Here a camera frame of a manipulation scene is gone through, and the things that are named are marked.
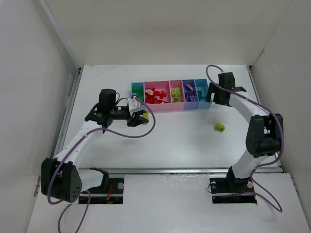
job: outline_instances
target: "white table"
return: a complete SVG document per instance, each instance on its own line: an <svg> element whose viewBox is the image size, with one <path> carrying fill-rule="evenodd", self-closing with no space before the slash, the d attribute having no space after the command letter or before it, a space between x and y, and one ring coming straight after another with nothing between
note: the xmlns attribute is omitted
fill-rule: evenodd
<svg viewBox="0 0 311 233"><path fill-rule="evenodd" d="M243 86L256 100L245 65L222 65L221 68L225 72L233 72L236 85ZM85 66L65 134L65 145L73 139L85 116L97 103L101 89L112 88L121 97L129 97L132 82L206 79L205 69L206 65ZM216 82L218 73L217 69L210 69L211 77ZM209 110L157 112L155 117L156 127L145 138L127 139L105 133L90 148L81 167L95 166L110 168L110 172L123 170L136 173L148 172L144 170L146 168L156 168L155 171L166 169L172 173L180 169L215 172L221 171L220 168L228 169L245 151L248 124L233 108L213 104ZM225 125L223 133L214 130L217 123ZM124 134L139 135L148 131L151 124L128 128L125 121L114 121L109 128Z"/></svg>
<svg viewBox="0 0 311 233"><path fill-rule="evenodd" d="M237 86L252 99L255 92L246 66L221 66L231 71ZM122 97L130 96L131 82L205 78L204 65L197 66L85 66L65 144L80 128L84 117L97 102L103 88L113 88ZM218 80L217 70L211 76ZM82 167L105 167L113 173L214 173L225 175L245 151L248 125L229 107L212 105L209 110L156 113L156 128L142 139L125 139L105 133L91 147ZM226 126L214 131L216 123ZM114 122L112 129L139 135L150 125L127 128ZM212 204L207 192L209 174L126 175L123 204L91 205L79 233L310 233L289 174L278 165L261 169L255 179L268 188L283 207L273 210L264 200L258 204ZM255 190L271 198L255 185ZM38 194L27 233L56 233L57 221L67 203L51 206ZM85 205L73 205L63 216L63 233L75 232Z"/></svg>
<svg viewBox="0 0 311 233"><path fill-rule="evenodd" d="M283 213L261 198L257 205L212 204L208 175L129 175L123 204L91 205L79 233L310 233L290 175L254 177L276 196ZM268 197L256 185L255 190ZM51 206L40 193L27 233L57 233L66 205ZM63 233L75 232L84 209L69 208Z"/></svg>

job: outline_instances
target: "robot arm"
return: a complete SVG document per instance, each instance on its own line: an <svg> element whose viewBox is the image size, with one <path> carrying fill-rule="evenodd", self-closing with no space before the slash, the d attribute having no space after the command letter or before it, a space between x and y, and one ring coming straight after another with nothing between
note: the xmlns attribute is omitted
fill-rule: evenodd
<svg viewBox="0 0 311 233"><path fill-rule="evenodd" d="M87 151L108 128L113 120L126 120L127 126L135 127L149 121L143 118L145 111L136 99L128 99L127 106L116 106L116 91L103 89L99 102L92 108L85 118L85 122L71 142L54 158L46 158L41 165L41 192L48 194L48 187L56 168L70 154L60 172L57 174L51 189L51 197L70 203L75 202L79 194L92 187L108 185L107 171L91 168L79 173L79 167Z"/></svg>
<svg viewBox="0 0 311 233"><path fill-rule="evenodd" d="M234 92L240 92L248 98L243 87L235 86L235 79L232 73L219 74L219 86ZM216 85L210 84L207 93L207 102L211 101L220 105L233 107L249 123L246 136L246 151L239 161L229 168L226 178L211 178L210 181L217 183L212 193L241 193L248 191L245 188L251 182L252 171L261 164L268 156L274 155L280 150L280 135L275 119L262 108L248 102L247 100L220 90ZM282 129L283 118L276 114Z"/></svg>

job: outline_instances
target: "small block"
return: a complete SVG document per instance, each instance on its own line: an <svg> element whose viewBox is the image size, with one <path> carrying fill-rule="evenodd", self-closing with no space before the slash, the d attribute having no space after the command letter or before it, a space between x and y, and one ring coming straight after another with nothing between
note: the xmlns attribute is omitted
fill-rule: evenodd
<svg viewBox="0 0 311 233"><path fill-rule="evenodd" d="M143 113L142 117L145 118L146 120L149 120L148 113Z"/></svg>
<svg viewBox="0 0 311 233"><path fill-rule="evenodd" d="M176 95L181 95L181 91L180 91L179 87L175 88L175 93L176 93Z"/></svg>
<svg viewBox="0 0 311 233"><path fill-rule="evenodd" d="M216 124L215 127L214 127L215 130L218 130L220 132L223 132L225 130L225 127L224 125L221 125L221 124Z"/></svg>
<svg viewBox="0 0 311 233"><path fill-rule="evenodd" d="M146 101L146 103L151 103L151 99L148 96L146 96L145 101Z"/></svg>
<svg viewBox="0 0 311 233"><path fill-rule="evenodd" d="M160 99L162 100L164 97L166 97L166 92L161 91L161 93L160 93Z"/></svg>
<svg viewBox="0 0 311 233"><path fill-rule="evenodd" d="M153 98L151 99L151 103L157 103L157 98L154 98L154 97L153 97Z"/></svg>

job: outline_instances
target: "yellow toy piece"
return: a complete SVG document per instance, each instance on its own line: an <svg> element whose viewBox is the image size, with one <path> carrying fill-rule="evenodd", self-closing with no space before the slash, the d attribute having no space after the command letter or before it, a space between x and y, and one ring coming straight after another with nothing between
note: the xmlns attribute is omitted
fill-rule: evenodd
<svg viewBox="0 0 311 233"><path fill-rule="evenodd" d="M180 96L181 95L181 91L180 91L179 87L175 88L175 94L176 94L176 96Z"/></svg>
<svg viewBox="0 0 311 233"><path fill-rule="evenodd" d="M175 96L176 96L175 90L172 90L172 91L171 91L171 94L172 94L172 98L175 98Z"/></svg>
<svg viewBox="0 0 311 233"><path fill-rule="evenodd" d="M148 116L148 113L143 113L142 114L142 117L149 120L149 116Z"/></svg>
<svg viewBox="0 0 311 233"><path fill-rule="evenodd" d="M174 98L173 99L173 103L180 103L181 102L181 99L180 98Z"/></svg>
<svg viewBox="0 0 311 233"><path fill-rule="evenodd" d="M216 124L214 129L217 131L223 132L225 130L225 127L221 124Z"/></svg>

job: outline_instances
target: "purple cable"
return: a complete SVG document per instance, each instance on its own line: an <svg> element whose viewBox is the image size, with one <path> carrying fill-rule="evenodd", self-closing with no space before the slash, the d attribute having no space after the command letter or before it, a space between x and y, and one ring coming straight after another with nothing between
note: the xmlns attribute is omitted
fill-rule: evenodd
<svg viewBox="0 0 311 233"><path fill-rule="evenodd" d="M90 130L89 132L86 133L86 135L90 135L91 133L93 133L93 132L95 132L95 131L107 131L107 132L114 133L114 134L116 134L116 135L119 135L119 136L122 136L122 137L127 137L127 138L141 138L141 137L144 137L144 136L147 136L148 134L150 134L151 131L152 131L152 130L155 128L155 126L156 126L156 117L155 117L154 113L152 112L152 110L150 109L150 107L149 107L147 104L145 104L145 103L144 103L143 101L141 101L139 98L135 98L135 99L136 99L138 102L140 102L141 104L145 105L145 107L150 111L150 113L151 113L151 115L152 115L152 118L153 118L153 120L154 120L154 123L153 123L151 129L150 129L147 133L145 133L145 134L143 134L143 135L139 135L139 136L131 136L131 135L125 135L125 134L122 134L122 133L118 133L118 132L116 132L116 131L113 131L113 130L110 130L110 129L107 129L107 128L100 128L100 129L98 128L98 129ZM50 184L49 184L49 187L48 187L48 193L47 193L47 198L48 198L48 203L49 203L49 204L51 204L51 205L56 205L56 204L62 202L62 200L59 200L59 201L56 201L56 202L52 202L52 201L51 201L51 190L52 190L52 185L53 185L53 183L54 183L54 181L55 181L55 178L56 178L56 176L57 176L57 174L58 174L60 168L62 167L62 165L64 164L64 162L66 161L66 159L70 156L70 154L75 150L75 148L76 148L85 138L86 138L86 136L81 137L80 140L68 151L68 153L65 155L65 157L63 158L63 160L59 163L59 165L57 166L57 168L56 168L54 174L52 175L52 178L51 178L51 181L50 181ZM84 220L86 211L87 211L88 206L89 206L90 198L91 198L91 196L90 196L90 194L89 194L89 200L88 200L87 205L86 205L86 210L85 210L85 213L84 213L84 215L83 215L83 217L82 217L82 219L81 219L81 222L80 222L80 224L79 224L78 230L80 229L80 226L81 226L81 224L82 224L82 222L83 222L83 220ZM60 216L60 218L59 218L59 220L58 220L58 232L59 232L59 233L61 233L61 232L60 232L60 219L61 219L61 217L63 216L64 212L69 208L69 206L67 206L67 207L65 208L65 210L62 212L62 214L61 214L61 216Z"/></svg>
<svg viewBox="0 0 311 233"><path fill-rule="evenodd" d="M82 216L82 218L81 218L81 221L80 221L79 226L78 226L77 230L75 231L75 233L77 233L77 232L80 230L80 227L81 227L81 225L82 225L82 223L83 223L83 220L84 220L84 218L85 218L85 216L86 216L87 209L88 209L89 204L90 204L90 202L91 202L91 193L90 193L88 190L87 190L86 192L87 192L87 194L88 194L88 200L87 200L87 204L86 204L86 210L84 210L84 214L83 214L83 216ZM62 232L60 231L60 221L62 220L62 217L63 217L65 211L66 211L69 207L71 207L71 206L72 206L72 204L69 204L69 205L63 210L62 214L61 214L60 217L59 217L58 224L57 224L58 233L62 233Z"/></svg>
<svg viewBox="0 0 311 233"><path fill-rule="evenodd" d="M279 152L279 154L278 154L278 157L277 157L274 161L269 162L269 163L265 163L265 164L258 165L257 168L258 168L258 167L262 167L262 166L271 165L271 164L274 164L274 163L276 163L277 161L279 161L280 158L281 158L281 156L282 156L282 154L283 154L283 151L284 151L284 136L283 136L282 126L281 126L281 124L280 124L278 118L276 117L276 115L275 115L270 109L268 109L267 107L263 106L262 104L257 103L257 102L255 102L255 101L253 101L253 100L250 100L250 99L248 99L247 97L245 97L245 96L243 96L243 95L241 95L241 94L239 94L239 93L236 93L236 92L234 92L234 91L231 91L231 90L227 90L227 89L225 89L225 88L222 88L221 86L219 86L218 84L216 84L216 83L210 78L210 76L209 76L209 74L208 74L208 68L209 68L209 67L215 67L215 68L219 69L221 72L224 72L224 71L223 71L223 69L221 69L219 66L216 66L216 65L209 65L209 66L206 67L206 75L207 75L209 81L210 81L212 84L214 84L215 86L217 86L217 87L218 87L219 89L221 89L222 91L229 92L230 94L236 95L236 96L238 96L238 97L240 97L240 98L242 98L242 99L244 99L244 100L247 100L248 102L250 102L250 103L252 103L252 104L254 104L254 105L259 106L260 108L262 108L262 109L266 110L268 113L270 113L270 114L273 116L273 118L276 120L278 129L279 129L279 131L280 131L280 137L281 137L281 140L280 140L280 144L281 144L280 152ZM256 195L262 197L266 202L268 202L271 206L273 206L277 211L279 211L279 212L282 213L282 212L283 212L282 206L281 206L280 203L277 201L277 199L275 198L275 196L273 196L273 194L272 194L271 192L269 192L266 188L264 188L262 185L260 185L257 181L254 180L253 175L254 175L254 173L255 173L255 171L256 171L257 168L255 168L255 169L251 172L251 174L250 174L251 179L253 180L253 182L254 182L255 184L257 184L260 188L262 188L266 193L268 193L268 194L274 199L274 201L275 201L275 202L277 203L277 205L279 206L279 209L278 209L277 207L275 207L275 206L274 206L267 198L265 198L263 195L258 194L258 193L256 193L256 192L235 193L235 194L231 194L231 195L225 195L224 197L228 197L228 198L229 198L229 197L241 196L242 194L253 193L253 194L256 194Z"/></svg>

